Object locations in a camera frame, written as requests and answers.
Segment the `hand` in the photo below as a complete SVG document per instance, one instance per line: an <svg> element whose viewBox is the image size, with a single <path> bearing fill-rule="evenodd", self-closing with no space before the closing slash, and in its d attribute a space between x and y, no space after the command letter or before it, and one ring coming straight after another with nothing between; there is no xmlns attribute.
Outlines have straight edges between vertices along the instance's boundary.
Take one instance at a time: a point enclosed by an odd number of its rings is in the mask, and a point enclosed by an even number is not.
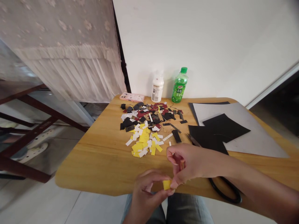
<svg viewBox="0 0 299 224"><path fill-rule="evenodd" d="M223 153L186 143L169 146L167 159L173 164L172 189L196 177L227 176L237 161Z"/></svg>
<svg viewBox="0 0 299 224"><path fill-rule="evenodd" d="M126 216L125 223L146 223L154 210L168 197L173 195L174 190L161 190L151 194L150 190L157 181L171 180L159 170L147 170L137 176L130 211Z"/></svg>

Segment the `door frame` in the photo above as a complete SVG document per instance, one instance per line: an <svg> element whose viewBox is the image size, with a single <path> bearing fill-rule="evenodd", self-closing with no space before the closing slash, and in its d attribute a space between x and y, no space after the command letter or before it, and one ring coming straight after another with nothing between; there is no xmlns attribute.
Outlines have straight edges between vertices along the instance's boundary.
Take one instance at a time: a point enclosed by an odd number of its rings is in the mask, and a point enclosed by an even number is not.
<svg viewBox="0 0 299 224"><path fill-rule="evenodd" d="M299 61L295 63L288 71L286 71L282 76L280 76L277 80L275 80L268 88L262 91L257 97L255 97L250 103L248 103L245 107L249 110L254 105L256 105L260 100L262 100L265 96L275 90L278 86L284 83L288 78L294 75L299 71Z"/></svg>

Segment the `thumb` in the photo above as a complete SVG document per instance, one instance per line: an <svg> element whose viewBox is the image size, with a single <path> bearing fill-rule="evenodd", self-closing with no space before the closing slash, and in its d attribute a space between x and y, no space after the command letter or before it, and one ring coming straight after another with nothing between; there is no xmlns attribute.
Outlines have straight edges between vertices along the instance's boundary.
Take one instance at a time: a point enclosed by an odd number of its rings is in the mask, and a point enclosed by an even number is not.
<svg viewBox="0 0 299 224"><path fill-rule="evenodd" d="M183 169L174 175L170 187L176 189L180 184L185 183L187 180L191 179L189 175L188 167Z"/></svg>
<svg viewBox="0 0 299 224"><path fill-rule="evenodd" d="M154 194L152 197L152 202L155 207L159 206L168 196L173 195L174 191L175 190L173 189L161 190Z"/></svg>

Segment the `pink phone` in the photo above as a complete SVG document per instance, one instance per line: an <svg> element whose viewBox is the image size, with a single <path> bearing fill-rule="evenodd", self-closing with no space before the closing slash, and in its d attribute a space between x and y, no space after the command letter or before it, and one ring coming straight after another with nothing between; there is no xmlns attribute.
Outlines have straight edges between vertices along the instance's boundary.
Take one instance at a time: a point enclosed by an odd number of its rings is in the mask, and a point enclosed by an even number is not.
<svg viewBox="0 0 299 224"><path fill-rule="evenodd" d="M134 101L134 102L143 102L144 96L132 93L123 93L120 97L121 100Z"/></svg>

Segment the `pile of paper scraps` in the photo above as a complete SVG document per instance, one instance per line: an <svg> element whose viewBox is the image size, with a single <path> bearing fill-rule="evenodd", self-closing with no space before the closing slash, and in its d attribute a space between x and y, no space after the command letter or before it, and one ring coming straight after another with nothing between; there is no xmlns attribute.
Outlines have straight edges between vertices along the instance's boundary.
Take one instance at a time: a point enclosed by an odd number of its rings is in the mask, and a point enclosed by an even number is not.
<svg viewBox="0 0 299 224"><path fill-rule="evenodd" d="M163 138L163 135L158 135L161 130L161 122L166 122L167 120L174 119L175 114L179 114L182 119L181 123L187 123L183 119L183 112L181 110L171 110L167 107L167 103L156 103L154 105L144 104L143 102L137 103L135 106L128 106L126 108L125 104L121 105L124 110L121 119L120 130L126 130L126 132L132 132L130 140L126 143L129 146L133 141L136 144L132 146L132 155L134 157L143 157L148 152L151 155L155 155L156 149L161 152L163 149L160 145L164 144L168 138L173 134Z"/></svg>

